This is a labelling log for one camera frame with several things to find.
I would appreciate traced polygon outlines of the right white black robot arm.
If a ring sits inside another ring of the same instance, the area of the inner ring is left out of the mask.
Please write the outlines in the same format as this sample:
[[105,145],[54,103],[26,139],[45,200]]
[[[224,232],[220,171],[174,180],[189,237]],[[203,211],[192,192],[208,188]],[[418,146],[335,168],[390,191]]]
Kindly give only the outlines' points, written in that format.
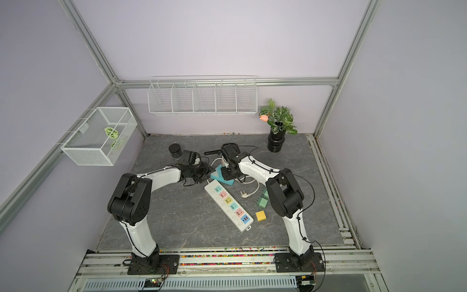
[[285,224],[291,255],[301,263],[310,261],[314,249],[302,226],[305,196],[296,180],[297,176],[289,169],[279,170],[261,163],[249,153],[241,152],[240,146],[235,143],[223,144],[214,153],[220,155],[225,163],[225,178],[250,176],[266,187],[273,210]]

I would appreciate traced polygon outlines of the teal triangular power socket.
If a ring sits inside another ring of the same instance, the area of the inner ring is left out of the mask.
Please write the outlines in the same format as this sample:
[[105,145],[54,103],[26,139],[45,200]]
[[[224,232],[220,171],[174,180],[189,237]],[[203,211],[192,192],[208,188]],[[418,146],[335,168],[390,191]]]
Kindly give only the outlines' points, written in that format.
[[218,165],[215,169],[215,171],[213,173],[210,174],[210,179],[211,180],[217,180],[218,182],[220,183],[224,183],[224,184],[227,184],[229,186],[232,186],[235,182],[235,180],[226,180],[224,177],[223,177],[223,174],[222,174],[222,165]]

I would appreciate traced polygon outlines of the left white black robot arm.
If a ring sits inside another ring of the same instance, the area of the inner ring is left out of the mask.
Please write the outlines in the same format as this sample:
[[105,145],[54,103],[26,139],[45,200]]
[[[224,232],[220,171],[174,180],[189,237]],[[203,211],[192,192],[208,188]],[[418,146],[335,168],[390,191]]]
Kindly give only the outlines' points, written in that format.
[[147,215],[151,195],[156,190],[176,184],[206,181],[214,171],[197,152],[185,150],[177,163],[147,173],[125,173],[108,203],[108,212],[124,228],[132,246],[132,257],[143,265],[154,265],[159,260],[159,247],[150,232]]

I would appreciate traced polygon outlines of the long white power strip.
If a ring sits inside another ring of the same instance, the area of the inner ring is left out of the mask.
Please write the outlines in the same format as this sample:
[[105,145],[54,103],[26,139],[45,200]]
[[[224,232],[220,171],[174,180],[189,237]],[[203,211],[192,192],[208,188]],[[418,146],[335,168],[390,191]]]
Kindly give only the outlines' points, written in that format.
[[254,222],[253,217],[220,182],[213,180],[204,186],[204,190],[240,232],[251,230],[251,225]]

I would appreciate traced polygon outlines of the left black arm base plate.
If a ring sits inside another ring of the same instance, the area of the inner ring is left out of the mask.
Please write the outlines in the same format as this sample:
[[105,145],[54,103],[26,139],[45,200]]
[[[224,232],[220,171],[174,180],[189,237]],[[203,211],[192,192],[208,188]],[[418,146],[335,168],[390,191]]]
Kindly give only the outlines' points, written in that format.
[[180,262],[179,255],[157,254],[153,257],[139,257],[131,254],[128,275],[176,274]]

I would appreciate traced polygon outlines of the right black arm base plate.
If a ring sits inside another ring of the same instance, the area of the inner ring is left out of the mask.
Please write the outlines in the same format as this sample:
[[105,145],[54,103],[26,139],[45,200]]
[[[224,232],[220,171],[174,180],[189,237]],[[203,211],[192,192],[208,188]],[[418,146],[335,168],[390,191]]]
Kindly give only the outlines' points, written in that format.
[[325,261],[320,253],[276,253],[273,262],[277,273],[315,273],[325,271]]

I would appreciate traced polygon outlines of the yellow plug adapter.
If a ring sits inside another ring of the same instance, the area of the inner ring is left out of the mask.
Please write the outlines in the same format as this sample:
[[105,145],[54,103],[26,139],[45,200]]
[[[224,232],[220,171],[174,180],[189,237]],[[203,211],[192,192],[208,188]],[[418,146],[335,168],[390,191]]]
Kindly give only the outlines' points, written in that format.
[[258,222],[266,220],[266,214],[263,210],[256,212],[255,216]]

